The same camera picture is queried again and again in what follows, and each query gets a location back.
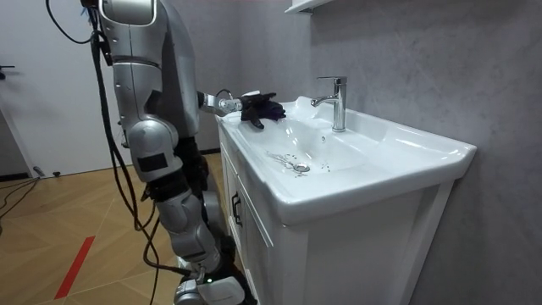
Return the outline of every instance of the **wooden floor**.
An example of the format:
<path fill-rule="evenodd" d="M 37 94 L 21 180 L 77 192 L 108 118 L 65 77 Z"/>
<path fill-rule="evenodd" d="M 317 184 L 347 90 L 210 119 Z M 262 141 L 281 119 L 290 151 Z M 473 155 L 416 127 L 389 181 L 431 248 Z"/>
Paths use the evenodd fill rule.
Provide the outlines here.
<path fill-rule="evenodd" d="M 208 156 L 207 160 L 219 179 L 217 185 L 222 186 L 220 155 Z M 143 184 L 133 169 L 130 172 L 139 198 Z M 0 188 L 11 184 L 0 183 Z M 0 197 L 10 190 L 0 190 Z M 10 197 L 9 202 L 23 193 Z M 140 219 L 147 219 L 151 207 L 150 200 L 140 204 Z M 0 304 L 149 303 L 154 270 L 141 259 L 145 236 L 134 231 L 111 169 L 40 180 L 24 201 L 2 219 L 2 226 Z M 66 286 L 63 282 L 81 246 L 93 236 L 69 293 L 55 299 L 60 287 Z M 176 264 L 162 227 L 154 244 L 161 263 Z M 179 281 L 176 274 L 160 272 L 155 304 L 171 305 Z"/>

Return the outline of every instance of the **cabinet handle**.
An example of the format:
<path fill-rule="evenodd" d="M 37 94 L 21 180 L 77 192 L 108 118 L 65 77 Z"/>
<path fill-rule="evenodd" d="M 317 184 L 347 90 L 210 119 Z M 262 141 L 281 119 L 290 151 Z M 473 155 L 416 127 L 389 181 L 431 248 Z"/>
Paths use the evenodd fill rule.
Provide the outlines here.
<path fill-rule="evenodd" d="M 235 195 L 231 197 L 231 210 L 235 216 L 235 199 L 239 198 L 239 192 L 235 192 Z"/>
<path fill-rule="evenodd" d="M 235 223 L 238 224 L 242 228 L 243 223 L 241 222 L 241 216 L 237 212 L 237 206 L 240 204 L 241 204 L 241 199 L 239 198 L 239 196 L 237 196 L 237 201 L 234 203 L 233 212 L 234 212 Z"/>

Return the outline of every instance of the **white shelf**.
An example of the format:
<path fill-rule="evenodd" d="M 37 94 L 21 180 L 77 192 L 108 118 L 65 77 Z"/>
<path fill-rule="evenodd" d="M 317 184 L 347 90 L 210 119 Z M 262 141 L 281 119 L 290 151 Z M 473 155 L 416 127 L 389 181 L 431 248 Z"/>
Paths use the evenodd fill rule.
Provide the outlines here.
<path fill-rule="evenodd" d="M 330 1 L 332 0 L 292 0 L 291 6 L 285 10 L 285 13 L 301 13 L 306 9 L 316 8 L 317 6 L 328 3 Z"/>

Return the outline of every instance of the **faucet handle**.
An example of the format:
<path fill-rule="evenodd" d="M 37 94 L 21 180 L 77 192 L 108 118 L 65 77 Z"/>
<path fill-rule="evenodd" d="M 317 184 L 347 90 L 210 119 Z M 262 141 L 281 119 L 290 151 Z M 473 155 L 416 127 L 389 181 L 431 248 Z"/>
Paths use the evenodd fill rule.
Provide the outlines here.
<path fill-rule="evenodd" d="M 317 77 L 317 79 L 318 80 L 332 79 L 333 83 L 336 84 L 337 86 L 346 85 L 346 82 L 348 82 L 348 77 L 346 76 L 320 76 L 320 77 Z"/>

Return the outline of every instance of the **sink countertop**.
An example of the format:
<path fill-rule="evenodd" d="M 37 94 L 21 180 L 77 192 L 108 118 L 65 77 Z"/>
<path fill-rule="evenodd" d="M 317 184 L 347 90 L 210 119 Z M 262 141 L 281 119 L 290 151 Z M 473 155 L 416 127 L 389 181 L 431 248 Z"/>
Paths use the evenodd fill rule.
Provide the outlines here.
<path fill-rule="evenodd" d="M 282 105 L 287 118 L 263 119 L 264 130 L 241 122 L 240 113 L 218 120 L 285 225 L 461 178 L 476 152 L 473 145 L 352 110 L 347 130 L 335 133 L 332 105 L 314 108 L 308 97 Z M 299 173 L 295 164 L 311 169 Z"/>

